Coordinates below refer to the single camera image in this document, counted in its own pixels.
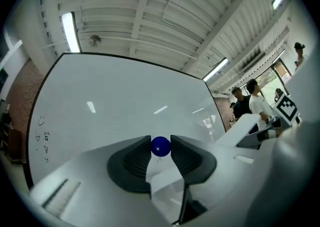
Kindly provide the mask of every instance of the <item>ceiling beam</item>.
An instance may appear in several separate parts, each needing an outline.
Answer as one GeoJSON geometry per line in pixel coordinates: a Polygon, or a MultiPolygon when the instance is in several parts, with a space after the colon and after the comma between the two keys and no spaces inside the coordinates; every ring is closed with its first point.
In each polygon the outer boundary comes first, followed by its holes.
{"type": "MultiPolygon", "coordinates": [[[[194,57],[197,59],[202,58],[206,55],[212,44],[220,37],[220,34],[225,30],[225,28],[230,24],[233,17],[238,13],[238,10],[243,6],[246,0],[234,0],[232,4],[225,11],[223,16],[219,19],[217,24],[214,26],[213,30],[204,39],[202,44],[194,52],[194,57]]],[[[195,64],[196,60],[189,59],[186,65],[182,68],[182,72],[188,72],[195,64]]]]}
{"type": "Polygon", "coordinates": [[[185,56],[185,57],[188,57],[188,58],[192,58],[193,56],[187,54],[187,53],[184,53],[184,52],[181,52],[181,51],[178,51],[176,49],[173,49],[171,47],[168,47],[168,46],[165,46],[165,45],[161,45],[159,43],[154,43],[154,42],[150,42],[150,41],[146,41],[146,40],[141,40],[141,39],[135,39],[135,38],[130,38],[130,37],[117,37],[117,36],[100,36],[101,39],[109,39],[109,40],[123,40],[123,41],[132,41],[132,42],[136,42],[136,43],[143,43],[143,44],[149,44],[149,45],[153,45],[155,47],[158,47],[158,48],[163,48],[163,49],[166,49],[166,50],[170,50],[172,52],[176,52],[178,53],[179,55],[182,55],[182,56],[185,56]]]}
{"type": "Polygon", "coordinates": [[[213,83],[215,83],[218,79],[220,79],[224,74],[226,74],[238,63],[240,63],[252,50],[256,48],[256,46],[260,43],[260,41],[269,33],[269,31],[273,28],[273,26],[278,22],[280,17],[283,15],[285,10],[289,6],[289,3],[290,3],[290,0],[286,0],[283,2],[282,6],[278,9],[278,11],[271,18],[271,20],[266,24],[266,26],[260,31],[260,33],[250,42],[250,44],[240,54],[237,55],[237,57],[234,60],[232,60],[222,70],[223,73],[218,73],[208,80],[207,82],[208,86],[211,86],[213,83]]]}
{"type": "MultiPolygon", "coordinates": [[[[135,39],[135,40],[138,39],[138,34],[139,34],[140,26],[142,23],[142,18],[144,16],[144,12],[147,6],[147,2],[148,0],[139,0],[138,7],[136,9],[135,17],[134,17],[133,29],[131,34],[132,39],[135,39]]],[[[132,58],[135,57],[136,45],[137,45],[137,42],[135,41],[131,42],[129,56],[132,58]]]]}
{"type": "MultiPolygon", "coordinates": [[[[64,41],[66,38],[62,33],[60,15],[58,9],[58,0],[44,0],[46,27],[51,34],[51,42],[64,41]]],[[[63,52],[67,51],[66,43],[59,43],[53,47],[59,57],[63,52]]]]}
{"type": "Polygon", "coordinates": [[[211,93],[213,97],[218,97],[218,98],[229,98],[229,96],[223,94],[223,93],[211,93]]]}
{"type": "Polygon", "coordinates": [[[233,80],[230,80],[227,83],[223,84],[218,90],[225,91],[232,86],[241,87],[244,84],[246,84],[249,80],[255,79],[260,74],[262,74],[267,68],[271,66],[272,61],[278,56],[278,54],[275,54],[275,53],[277,51],[282,51],[281,49],[283,48],[283,44],[286,41],[287,36],[289,35],[289,32],[290,32],[289,28],[286,28],[281,33],[281,35],[277,38],[277,40],[274,41],[273,44],[265,51],[265,56],[262,59],[260,59],[252,68],[250,68],[250,71],[246,72],[240,78],[240,80],[244,78],[244,81],[237,83],[237,82],[234,82],[233,80]]]}

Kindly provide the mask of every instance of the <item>wall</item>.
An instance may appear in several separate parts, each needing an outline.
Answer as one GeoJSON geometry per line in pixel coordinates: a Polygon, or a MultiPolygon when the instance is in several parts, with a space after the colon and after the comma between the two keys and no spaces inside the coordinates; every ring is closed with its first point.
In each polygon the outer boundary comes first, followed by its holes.
{"type": "Polygon", "coordinates": [[[320,121],[320,107],[318,106],[320,86],[317,82],[320,80],[319,55],[320,45],[311,52],[308,60],[297,69],[296,74],[285,85],[303,121],[320,121]]]}
{"type": "Polygon", "coordinates": [[[16,32],[24,47],[42,75],[45,75],[57,57],[46,34],[41,15],[40,0],[19,0],[7,22],[16,32]]]}
{"type": "Polygon", "coordinates": [[[281,55],[281,60],[283,61],[284,65],[287,67],[291,75],[295,74],[296,72],[296,65],[295,61],[297,60],[297,54],[288,53],[288,51],[284,51],[281,55]]]}
{"type": "Polygon", "coordinates": [[[4,64],[3,68],[8,73],[8,78],[6,79],[3,88],[0,93],[0,98],[6,101],[8,92],[15,81],[18,73],[20,72],[21,68],[25,65],[29,56],[24,48],[24,45],[20,45],[7,59],[6,63],[4,64]]]}
{"type": "Polygon", "coordinates": [[[225,130],[228,131],[231,128],[230,119],[232,119],[233,109],[230,108],[230,100],[228,98],[214,97],[215,104],[221,114],[222,123],[225,130]]]}
{"type": "Polygon", "coordinates": [[[316,24],[301,0],[292,0],[289,7],[290,33],[285,53],[281,56],[281,60],[291,74],[294,74],[296,69],[295,61],[297,60],[297,53],[294,49],[295,42],[305,45],[303,54],[308,57],[319,43],[320,36],[316,24]]]}
{"type": "Polygon", "coordinates": [[[267,103],[271,107],[273,107],[276,104],[275,102],[276,89],[281,89],[282,91],[285,91],[284,86],[282,85],[278,77],[272,80],[271,82],[269,82],[268,84],[266,84],[261,89],[264,99],[267,101],[267,103]]]}
{"type": "Polygon", "coordinates": [[[22,140],[26,140],[27,126],[32,104],[44,77],[40,74],[35,64],[28,60],[16,76],[6,97],[10,104],[9,113],[12,125],[22,133],[22,140]]]}

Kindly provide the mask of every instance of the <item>white panel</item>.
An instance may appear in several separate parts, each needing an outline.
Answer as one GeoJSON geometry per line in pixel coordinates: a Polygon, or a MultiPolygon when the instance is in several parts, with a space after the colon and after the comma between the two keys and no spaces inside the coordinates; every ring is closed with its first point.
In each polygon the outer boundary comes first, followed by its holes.
{"type": "Polygon", "coordinates": [[[306,122],[316,122],[320,120],[320,107],[318,107],[318,100],[320,95],[320,86],[315,84],[320,78],[319,74],[319,37],[316,38],[317,43],[311,52],[306,57],[296,70],[296,73],[285,84],[285,88],[290,93],[290,98],[294,101],[301,118],[306,122]]]}
{"type": "Polygon", "coordinates": [[[236,147],[260,119],[259,114],[243,114],[228,132],[216,144],[236,147]]]}
{"type": "Polygon", "coordinates": [[[7,95],[10,91],[12,84],[15,81],[15,78],[19,74],[22,67],[28,61],[29,55],[27,54],[22,42],[17,43],[12,50],[10,50],[3,61],[1,62],[0,68],[4,68],[8,77],[3,84],[0,92],[0,99],[6,100],[7,95]]]}
{"type": "Polygon", "coordinates": [[[178,135],[214,142],[224,133],[201,79],[126,58],[65,54],[32,112],[31,176],[36,184],[74,156],[126,139],[178,135]]]}

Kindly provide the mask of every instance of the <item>vent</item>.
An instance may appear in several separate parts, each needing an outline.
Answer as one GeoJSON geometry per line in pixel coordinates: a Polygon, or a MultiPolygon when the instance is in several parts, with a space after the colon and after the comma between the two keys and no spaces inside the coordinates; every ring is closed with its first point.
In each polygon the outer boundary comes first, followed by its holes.
{"type": "Polygon", "coordinates": [[[251,62],[249,62],[243,69],[243,73],[248,72],[257,62],[259,62],[262,57],[264,57],[266,55],[266,52],[263,51],[260,54],[258,54],[251,62]]]}
{"type": "Polygon", "coordinates": [[[144,142],[125,155],[123,158],[123,167],[131,175],[146,179],[147,168],[151,159],[150,150],[150,141],[144,142]]]}
{"type": "Polygon", "coordinates": [[[184,184],[188,186],[205,182],[216,169],[215,156],[184,141],[182,136],[171,135],[170,140],[171,158],[182,175],[184,184]]]}

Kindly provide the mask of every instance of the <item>person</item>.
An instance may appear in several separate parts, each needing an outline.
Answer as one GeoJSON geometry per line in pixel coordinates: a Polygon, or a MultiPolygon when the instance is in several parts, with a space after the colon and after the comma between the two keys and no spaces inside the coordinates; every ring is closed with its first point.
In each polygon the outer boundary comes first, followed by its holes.
{"type": "Polygon", "coordinates": [[[298,62],[297,62],[297,61],[294,61],[294,64],[295,64],[295,69],[294,69],[294,71],[296,72],[297,69],[298,69],[298,62]]]}
{"type": "Polygon", "coordinates": [[[236,104],[235,102],[232,102],[230,104],[230,108],[232,108],[232,118],[230,119],[230,123],[235,123],[236,122],[235,113],[234,113],[235,104],[236,104]]]}
{"type": "Polygon", "coordinates": [[[0,116],[0,130],[5,131],[5,132],[9,132],[9,128],[8,125],[12,125],[12,119],[10,116],[10,113],[8,111],[8,109],[5,110],[4,113],[1,114],[0,116]]]}
{"type": "MultiPolygon", "coordinates": [[[[260,87],[255,79],[250,79],[246,84],[246,89],[251,94],[249,101],[249,108],[253,114],[259,114],[260,119],[257,121],[257,126],[259,130],[267,127],[267,121],[269,117],[274,117],[272,113],[272,108],[263,96],[258,95],[260,92],[260,87]]],[[[266,133],[266,138],[278,137],[281,134],[281,128],[276,127],[274,130],[268,130],[266,133]]]]}
{"type": "Polygon", "coordinates": [[[280,88],[277,88],[275,90],[274,102],[277,103],[278,100],[282,97],[283,94],[284,94],[284,92],[280,88]]]}
{"type": "Polygon", "coordinates": [[[296,61],[296,67],[298,68],[304,61],[305,57],[304,57],[304,48],[305,48],[305,45],[303,44],[300,44],[299,42],[296,42],[294,44],[294,49],[295,49],[295,52],[297,53],[298,55],[298,59],[296,61]]]}
{"type": "MultiPolygon", "coordinates": [[[[239,87],[234,87],[231,91],[233,96],[237,99],[236,103],[233,106],[233,113],[235,121],[238,121],[238,119],[243,114],[252,114],[251,110],[249,109],[249,101],[250,101],[250,95],[244,96],[242,94],[242,91],[239,87]]],[[[249,134],[253,134],[254,132],[258,131],[258,126],[255,125],[249,132],[249,134]]]]}

